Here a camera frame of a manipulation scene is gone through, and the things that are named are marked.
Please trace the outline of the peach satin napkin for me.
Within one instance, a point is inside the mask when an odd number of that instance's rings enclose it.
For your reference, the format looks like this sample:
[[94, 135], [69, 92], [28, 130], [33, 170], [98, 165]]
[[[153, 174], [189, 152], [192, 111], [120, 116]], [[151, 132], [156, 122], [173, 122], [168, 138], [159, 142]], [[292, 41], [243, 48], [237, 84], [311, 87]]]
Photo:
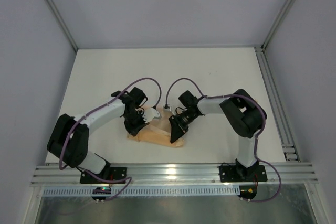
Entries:
[[171, 125], [169, 117], [173, 115], [171, 111], [164, 110], [162, 106], [157, 107], [161, 114], [159, 120], [153, 120], [144, 127], [136, 136], [130, 134], [127, 138], [137, 142], [147, 142], [151, 144], [162, 145], [170, 148], [180, 148], [184, 146], [184, 139], [180, 138], [174, 143], [170, 142]]

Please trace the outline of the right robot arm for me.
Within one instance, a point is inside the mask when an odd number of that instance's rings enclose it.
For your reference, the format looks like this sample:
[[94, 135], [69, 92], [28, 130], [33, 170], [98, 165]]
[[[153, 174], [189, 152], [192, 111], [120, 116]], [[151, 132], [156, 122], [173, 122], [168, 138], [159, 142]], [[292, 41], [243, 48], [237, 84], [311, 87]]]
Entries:
[[233, 94], [197, 98], [190, 91], [179, 96], [184, 105], [180, 114], [169, 117], [170, 143], [175, 143], [189, 130], [189, 125], [199, 116], [223, 114], [239, 136], [235, 173], [245, 181], [255, 176], [260, 159], [257, 157], [258, 137], [266, 126], [267, 114], [244, 90]]

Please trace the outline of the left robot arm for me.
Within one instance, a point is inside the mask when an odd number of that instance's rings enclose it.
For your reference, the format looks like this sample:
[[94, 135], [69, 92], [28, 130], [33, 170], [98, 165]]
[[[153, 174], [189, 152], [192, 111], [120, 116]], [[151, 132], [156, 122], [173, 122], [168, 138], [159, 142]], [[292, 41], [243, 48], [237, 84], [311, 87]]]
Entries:
[[108, 122], [123, 117], [125, 130], [136, 136], [149, 123], [145, 121], [145, 110], [140, 108], [148, 100], [145, 93], [134, 87], [130, 92], [113, 93], [112, 100], [83, 115], [61, 115], [47, 144], [47, 151], [58, 157], [59, 165], [84, 168], [100, 174], [107, 161], [89, 151], [89, 137]]

